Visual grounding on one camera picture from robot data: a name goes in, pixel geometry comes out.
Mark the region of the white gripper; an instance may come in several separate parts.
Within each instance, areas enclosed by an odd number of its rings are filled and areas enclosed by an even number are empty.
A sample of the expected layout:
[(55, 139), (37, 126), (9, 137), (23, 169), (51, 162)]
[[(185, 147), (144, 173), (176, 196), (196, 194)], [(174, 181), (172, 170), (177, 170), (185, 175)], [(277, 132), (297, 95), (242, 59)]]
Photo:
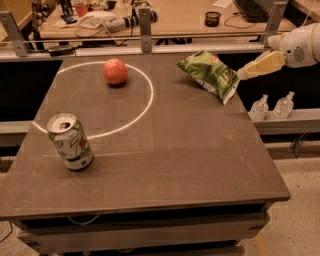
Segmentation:
[(319, 23), (296, 28), (287, 34), (272, 35), (267, 38), (267, 42), (272, 49), (280, 51), (265, 51), (245, 64), (237, 71), (240, 80), (274, 73), (285, 62), (291, 68), (312, 66), (320, 62)]

